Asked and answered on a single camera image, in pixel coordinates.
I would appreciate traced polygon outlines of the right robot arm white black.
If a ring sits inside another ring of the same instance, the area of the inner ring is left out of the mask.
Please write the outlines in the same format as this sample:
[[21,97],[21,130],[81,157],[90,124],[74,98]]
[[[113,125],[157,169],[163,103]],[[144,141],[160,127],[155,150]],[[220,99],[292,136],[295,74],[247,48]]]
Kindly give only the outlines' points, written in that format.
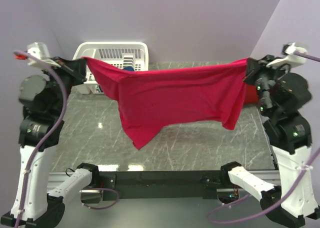
[[287,228],[300,228],[306,218],[320,217],[308,164],[311,127],[299,113],[312,94],[307,80],[291,71],[302,64],[297,58],[272,55],[247,60],[244,82],[256,88],[260,114],[267,117],[263,127],[277,162],[280,185],[263,181],[235,161],[223,165],[219,175],[222,186],[244,189],[259,201],[271,221]]

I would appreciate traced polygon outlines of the pink t shirt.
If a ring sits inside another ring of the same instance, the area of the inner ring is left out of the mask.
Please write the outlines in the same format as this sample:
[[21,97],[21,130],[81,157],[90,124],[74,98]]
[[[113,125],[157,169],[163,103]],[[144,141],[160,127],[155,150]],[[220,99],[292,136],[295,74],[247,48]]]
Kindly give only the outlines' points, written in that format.
[[117,102],[123,131],[136,149],[174,124],[217,121],[233,130],[245,103],[245,59],[148,71],[127,71],[90,57],[86,61],[103,93]]

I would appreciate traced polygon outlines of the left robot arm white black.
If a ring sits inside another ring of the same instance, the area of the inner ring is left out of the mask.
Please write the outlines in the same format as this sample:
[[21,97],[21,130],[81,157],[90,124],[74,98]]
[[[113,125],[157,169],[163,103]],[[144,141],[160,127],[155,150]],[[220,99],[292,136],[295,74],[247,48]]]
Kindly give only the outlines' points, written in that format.
[[19,127],[20,175],[15,202],[0,223],[17,228],[54,228],[61,221],[66,204],[82,189],[101,185],[99,168],[82,163],[52,191],[47,190],[52,159],[64,125],[61,115],[74,86],[86,81],[84,58],[66,60],[53,57],[54,74],[44,70],[20,85],[19,102],[23,120]]

